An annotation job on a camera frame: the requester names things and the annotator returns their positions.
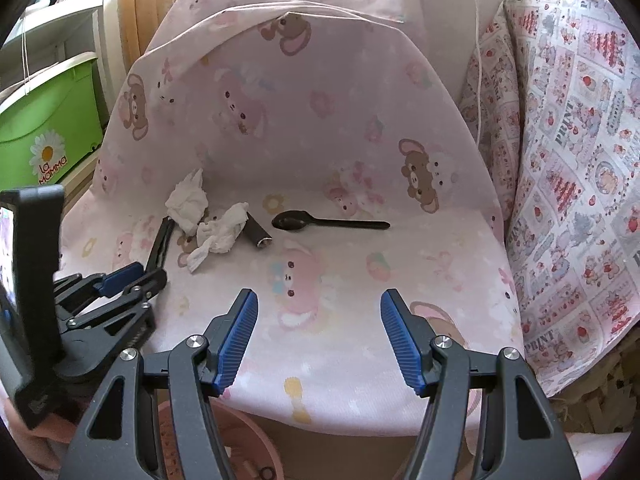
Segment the pink fabric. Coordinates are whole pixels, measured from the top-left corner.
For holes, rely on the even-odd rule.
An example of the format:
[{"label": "pink fabric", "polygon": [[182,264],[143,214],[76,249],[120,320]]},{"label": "pink fabric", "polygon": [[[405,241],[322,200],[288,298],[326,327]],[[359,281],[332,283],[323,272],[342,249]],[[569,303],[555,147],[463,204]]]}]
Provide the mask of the pink fabric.
[{"label": "pink fabric", "polygon": [[[640,319],[640,51],[607,0],[512,0],[481,55],[481,152],[551,396]],[[473,59],[460,109],[474,134],[477,84]]]},{"label": "pink fabric", "polygon": [[625,445],[629,434],[572,433],[567,436],[582,480],[598,480]]},{"label": "pink fabric", "polygon": [[[260,314],[225,402],[314,431],[417,433],[426,402],[380,321],[386,288],[467,348],[524,350],[495,189],[425,34],[418,0],[177,0],[63,222],[62,273],[144,260],[170,191],[202,167],[210,215],[248,202],[274,243],[241,237],[191,275],[194,240],[175,234],[150,347],[202,332],[249,286]],[[392,227],[286,234],[270,226],[286,208]]]}]

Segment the green plastic box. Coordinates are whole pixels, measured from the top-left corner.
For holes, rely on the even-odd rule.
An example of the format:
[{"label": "green plastic box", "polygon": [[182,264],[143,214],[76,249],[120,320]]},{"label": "green plastic box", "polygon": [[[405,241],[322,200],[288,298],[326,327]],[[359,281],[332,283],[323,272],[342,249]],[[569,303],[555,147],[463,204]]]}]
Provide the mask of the green plastic box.
[{"label": "green plastic box", "polygon": [[96,58],[85,52],[51,66],[0,104],[0,189],[53,184],[100,146]]}]

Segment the black clamp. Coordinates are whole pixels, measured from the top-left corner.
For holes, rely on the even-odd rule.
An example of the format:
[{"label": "black clamp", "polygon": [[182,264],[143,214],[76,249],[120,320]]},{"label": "black clamp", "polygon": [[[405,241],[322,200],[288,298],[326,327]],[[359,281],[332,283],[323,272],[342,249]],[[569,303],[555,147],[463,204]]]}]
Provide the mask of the black clamp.
[{"label": "black clamp", "polygon": [[558,418],[515,348],[497,356],[466,350],[411,314],[395,289],[383,294],[381,311],[390,340],[404,326],[415,345],[410,360],[421,362],[421,370],[407,367],[407,354],[392,344],[405,382],[430,397],[404,480],[454,478],[469,390],[476,388],[482,408],[472,480],[580,480]]},{"label": "black clamp", "polygon": [[255,293],[243,289],[203,335],[145,358],[124,349],[80,421],[60,480],[165,478],[158,388],[169,390],[184,479],[235,479],[207,397],[233,383],[257,315]]},{"label": "black clamp", "polygon": [[[73,274],[54,282],[56,317],[63,356],[54,371],[71,397],[94,393],[117,355],[140,348],[156,328],[149,300],[164,289],[162,268],[175,222],[164,218],[146,263],[134,262],[111,274]],[[113,298],[80,314],[99,298]]]}]

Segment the crumpled tissue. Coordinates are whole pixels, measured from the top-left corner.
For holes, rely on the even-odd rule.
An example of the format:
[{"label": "crumpled tissue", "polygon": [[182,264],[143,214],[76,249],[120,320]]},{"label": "crumpled tissue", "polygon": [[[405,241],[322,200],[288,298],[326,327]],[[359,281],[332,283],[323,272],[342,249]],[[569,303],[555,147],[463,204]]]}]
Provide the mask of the crumpled tissue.
[{"label": "crumpled tissue", "polygon": [[207,254],[229,252],[244,229],[248,209],[247,202],[239,202],[226,210],[219,220],[201,222],[198,225],[196,234],[198,248],[187,256],[189,272],[196,270]]},{"label": "crumpled tissue", "polygon": [[202,190],[202,168],[192,171],[179,182],[164,205],[167,214],[187,236],[196,234],[198,222],[209,206],[207,195]]}]

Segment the black spoon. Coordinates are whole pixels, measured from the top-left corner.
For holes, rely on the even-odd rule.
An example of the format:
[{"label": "black spoon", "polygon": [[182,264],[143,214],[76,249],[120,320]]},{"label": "black spoon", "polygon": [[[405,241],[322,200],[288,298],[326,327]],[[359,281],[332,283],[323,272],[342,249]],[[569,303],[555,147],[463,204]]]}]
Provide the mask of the black spoon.
[{"label": "black spoon", "polygon": [[276,229],[283,231],[300,231],[309,224],[324,225],[330,227],[350,227],[356,229],[389,229],[389,222],[369,220],[324,220],[314,218],[306,211],[284,211],[277,214],[271,221]]}]

